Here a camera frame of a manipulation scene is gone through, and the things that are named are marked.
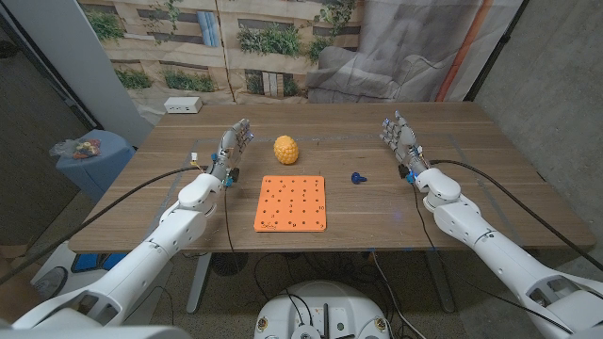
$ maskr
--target orange pegboard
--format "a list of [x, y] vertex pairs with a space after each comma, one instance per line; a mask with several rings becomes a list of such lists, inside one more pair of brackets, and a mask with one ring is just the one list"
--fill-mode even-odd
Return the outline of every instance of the orange pegboard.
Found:
[[324, 178], [265, 176], [253, 227], [256, 232], [323, 232], [327, 228]]

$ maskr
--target wall mural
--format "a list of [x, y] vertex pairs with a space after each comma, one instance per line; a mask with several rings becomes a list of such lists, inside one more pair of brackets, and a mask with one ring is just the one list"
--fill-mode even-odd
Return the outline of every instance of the wall mural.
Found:
[[139, 113], [204, 105], [462, 100], [521, 3], [79, 0]]

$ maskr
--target wooden table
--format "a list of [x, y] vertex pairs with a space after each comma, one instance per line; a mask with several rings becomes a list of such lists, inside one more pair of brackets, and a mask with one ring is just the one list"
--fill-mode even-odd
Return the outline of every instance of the wooden table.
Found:
[[[210, 162], [222, 133], [241, 118], [251, 121], [255, 139], [239, 164], [239, 183], [228, 189], [232, 242], [238, 251], [424, 250], [430, 245], [415, 209], [412, 188], [398, 175], [392, 151], [378, 138], [384, 118], [398, 109], [415, 130], [429, 159], [464, 161], [498, 179], [521, 201], [582, 247], [595, 243], [567, 203], [472, 103], [352, 105], [204, 106], [199, 114], [166, 115], [101, 201], [95, 214], [138, 184], [169, 170], [189, 166], [190, 152]], [[294, 137], [300, 158], [278, 163], [272, 143]], [[461, 184], [464, 194], [499, 231], [526, 248], [565, 245], [490, 183], [454, 165], [438, 165]], [[368, 178], [353, 185], [358, 171]], [[264, 175], [322, 175], [326, 185], [324, 233], [256, 233], [253, 221]], [[178, 191], [198, 172], [188, 171], [143, 188], [117, 205], [69, 243], [76, 252], [133, 249], [175, 202]], [[421, 203], [427, 229], [439, 249], [466, 249], [442, 233]], [[230, 251], [223, 206], [204, 235], [185, 250]]]

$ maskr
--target yellow pineapple toy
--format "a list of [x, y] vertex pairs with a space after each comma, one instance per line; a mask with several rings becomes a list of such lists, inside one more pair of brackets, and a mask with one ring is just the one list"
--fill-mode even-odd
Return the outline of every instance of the yellow pineapple toy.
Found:
[[274, 155], [281, 164], [291, 165], [298, 159], [300, 150], [293, 137], [280, 136], [274, 142]]

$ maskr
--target blue bin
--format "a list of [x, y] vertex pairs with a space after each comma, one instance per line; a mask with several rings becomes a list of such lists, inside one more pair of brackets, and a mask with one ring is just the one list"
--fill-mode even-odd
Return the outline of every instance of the blue bin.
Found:
[[123, 137], [108, 131], [92, 130], [82, 138], [101, 140], [101, 154], [86, 159], [61, 156], [57, 170], [98, 202], [130, 161], [134, 149]]

